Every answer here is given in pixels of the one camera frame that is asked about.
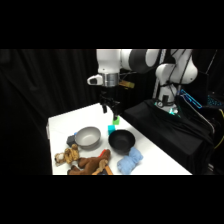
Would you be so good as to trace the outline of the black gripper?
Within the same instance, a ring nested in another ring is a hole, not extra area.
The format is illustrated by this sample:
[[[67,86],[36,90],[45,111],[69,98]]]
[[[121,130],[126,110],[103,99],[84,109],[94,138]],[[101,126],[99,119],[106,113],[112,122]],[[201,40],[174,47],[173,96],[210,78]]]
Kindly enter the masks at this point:
[[[107,107],[114,108],[119,105],[118,89],[116,87],[102,87],[100,92],[100,104],[102,105],[103,113],[107,113]],[[119,115],[119,108],[115,108],[113,110],[113,121],[116,121]]]

